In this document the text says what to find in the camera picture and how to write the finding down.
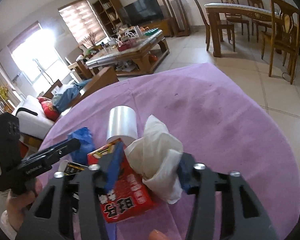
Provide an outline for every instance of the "purple tablecloth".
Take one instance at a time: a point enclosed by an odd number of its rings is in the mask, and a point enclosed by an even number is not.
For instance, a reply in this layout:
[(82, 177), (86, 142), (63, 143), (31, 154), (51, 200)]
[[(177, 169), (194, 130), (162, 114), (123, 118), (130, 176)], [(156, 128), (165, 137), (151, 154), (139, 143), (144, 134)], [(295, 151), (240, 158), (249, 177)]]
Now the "purple tablecloth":
[[(280, 239), (295, 226), (300, 213), (300, 174), (289, 143), (268, 114), (210, 63), (128, 79), (93, 93), (52, 127), (41, 148), (83, 126), (91, 130), (96, 147), (103, 146), (109, 111), (119, 105), (136, 111), (139, 137), (153, 114), (197, 161), (221, 173), (239, 170)], [(49, 176), (41, 176), (44, 185), (57, 166)], [(147, 239), (157, 229), (171, 240), (184, 239), (193, 200), (184, 194), (174, 205), (160, 202), (144, 215), (119, 222), (117, 238)], [(219, 207), (215, 227), (219, 231)]]

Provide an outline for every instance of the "white sofa cushion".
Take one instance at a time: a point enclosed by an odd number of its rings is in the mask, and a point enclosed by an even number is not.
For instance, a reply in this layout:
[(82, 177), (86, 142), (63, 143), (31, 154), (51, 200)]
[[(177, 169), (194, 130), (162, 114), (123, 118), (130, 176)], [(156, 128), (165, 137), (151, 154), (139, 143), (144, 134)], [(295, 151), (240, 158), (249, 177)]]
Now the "white sofa cushion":
[(46, 118), (39, 100), (33, 96), (27, 96), (24, 103), (18, 105), (14, 114), (19, 107), (24, 107), (38, 114), (38, 116), (35, 116), (24, 111), (18, 112), (16, 116), (19, 118), (20, 132), (44, 139), (54, 122)]

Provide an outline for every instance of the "silver screw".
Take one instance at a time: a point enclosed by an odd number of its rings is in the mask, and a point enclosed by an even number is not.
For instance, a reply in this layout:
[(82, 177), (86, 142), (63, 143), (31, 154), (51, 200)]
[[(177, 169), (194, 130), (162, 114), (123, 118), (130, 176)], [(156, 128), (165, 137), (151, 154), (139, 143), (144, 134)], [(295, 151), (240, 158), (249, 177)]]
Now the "silver screw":
[(55, 174), (53, 174), (53, 177), (55, 178), (62, 178), (64, 177), (64, 172), (63, 171), (57, 171)]
[(100, 169), (100, 165), (98, 165), (98, 164), (92, 164), (92, 165), (90, 165), (88, 167), (88, 169), (91, 170), (91, 171), (97, 171), (97, 170)]
[(230, 176), (232, 176), (232, 177), (240, 177), (241, 174), (240, 174), (239, 171), (231, 171), (231, 172), (230, 172)]
[(193, 167), (196, 170), (204, 170), (206, 168), (206, 165), (204, 165), (203, 163), (196, 163), (196, 164), (193, 165)]

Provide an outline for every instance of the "blue crumpled wrapper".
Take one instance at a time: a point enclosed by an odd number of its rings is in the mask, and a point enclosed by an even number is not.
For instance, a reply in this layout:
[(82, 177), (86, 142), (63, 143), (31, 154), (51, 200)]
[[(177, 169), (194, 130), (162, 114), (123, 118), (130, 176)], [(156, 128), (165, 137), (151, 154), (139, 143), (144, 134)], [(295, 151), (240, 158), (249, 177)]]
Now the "blue crumpled wrapper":
[(72, 138), (78, 139), (81, 143), (79, 150), (70, 153), (72, 161), (88, 166), (87, 154), (96, 150), (92, 141), (92, 133), (87, 127), (82, 127), (73, 133), (68, 134), (68, 139)]

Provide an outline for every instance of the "red cushion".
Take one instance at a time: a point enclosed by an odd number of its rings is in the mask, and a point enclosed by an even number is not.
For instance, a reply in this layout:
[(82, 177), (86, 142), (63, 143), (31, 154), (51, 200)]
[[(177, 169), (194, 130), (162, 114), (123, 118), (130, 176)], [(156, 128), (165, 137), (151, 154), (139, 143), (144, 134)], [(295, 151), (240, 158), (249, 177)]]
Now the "red cushion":
[(42, 103), (42, 102), (45, 102), (45, 101), (51, 101), (51, 99), (45, 98), (45, 97), (38, 97), (37, 99), (39, 100), (39, 103)]
[(52, 120), (52, 121), (56, 121), (59, 117), (59, 112), (53, 107), (52, 102), (51, 101), (44, 101), (41, 103), (43, 112), (45, 114), (45, 116)]

